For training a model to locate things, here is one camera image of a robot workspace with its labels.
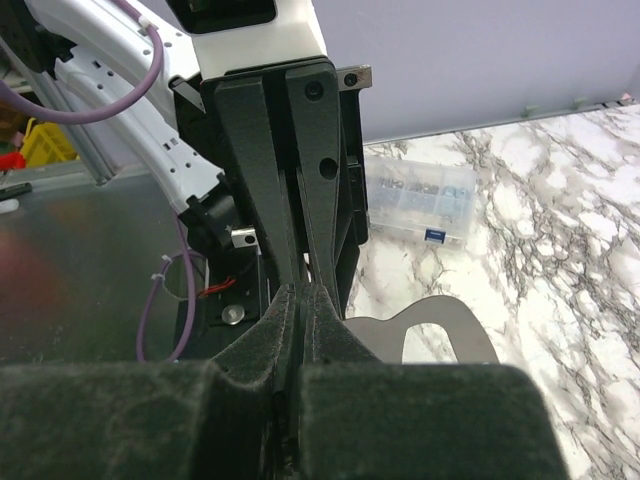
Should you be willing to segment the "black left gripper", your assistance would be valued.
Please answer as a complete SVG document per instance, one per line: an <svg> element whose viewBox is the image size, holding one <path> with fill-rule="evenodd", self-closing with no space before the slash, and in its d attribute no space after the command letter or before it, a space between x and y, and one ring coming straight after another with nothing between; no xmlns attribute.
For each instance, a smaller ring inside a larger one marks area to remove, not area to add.
<svg viewBox="0 0 640 480"><path fill-rule="evenodd" d="M215 271L238 276L254 236L272 289L322 285L346 309L368 216L359 95L367 65L312 57L172 83L179 134L220 168L181 220Z"/></svg>

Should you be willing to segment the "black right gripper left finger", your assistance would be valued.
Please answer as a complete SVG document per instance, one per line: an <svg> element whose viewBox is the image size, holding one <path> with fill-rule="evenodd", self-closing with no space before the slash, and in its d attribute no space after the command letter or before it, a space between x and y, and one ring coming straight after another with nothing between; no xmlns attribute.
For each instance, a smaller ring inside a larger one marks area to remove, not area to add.
<svg viewBox="0 0 640 480"><path fill-rule="evenodd" d="M5 479L283 479L296 293L216 358L1 371Z"/></svg>

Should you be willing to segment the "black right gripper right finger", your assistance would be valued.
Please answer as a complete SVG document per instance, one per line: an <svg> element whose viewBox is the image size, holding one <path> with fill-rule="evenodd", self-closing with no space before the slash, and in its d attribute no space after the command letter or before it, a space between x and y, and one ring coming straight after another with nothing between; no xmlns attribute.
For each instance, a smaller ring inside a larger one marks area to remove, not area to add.
<svg viewBox="0 0 640 480"><path fill-rule="evenodd" d="M542 396L502 364L385 363L326 290L299 300L304 479L564 479Z"/></svg>

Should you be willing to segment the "wire keyring with keys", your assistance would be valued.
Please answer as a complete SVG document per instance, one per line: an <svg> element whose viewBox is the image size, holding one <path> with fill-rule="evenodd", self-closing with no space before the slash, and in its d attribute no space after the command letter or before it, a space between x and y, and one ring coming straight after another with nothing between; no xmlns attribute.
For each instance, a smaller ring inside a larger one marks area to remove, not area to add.
<svg viewBox="0 0 640 480"><path fill-rule="evenodd" d="M499 362L480 321L451 296L418 300L387 320L353 317L345 326L385 363Z"/></svg>

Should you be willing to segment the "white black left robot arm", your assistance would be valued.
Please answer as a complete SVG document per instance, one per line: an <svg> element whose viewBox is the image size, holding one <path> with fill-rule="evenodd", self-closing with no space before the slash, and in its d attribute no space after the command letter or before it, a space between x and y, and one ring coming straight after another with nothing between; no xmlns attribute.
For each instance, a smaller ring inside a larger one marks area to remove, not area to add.
<svg viewBox="0 0 640 480"><path fill-rule="evenodd" d="M316 284L338 312L368 238L359 95L309 1L5 1L1 39L83 108L2 100L58 125L107 122L146 164L221 278Z"/></svg>

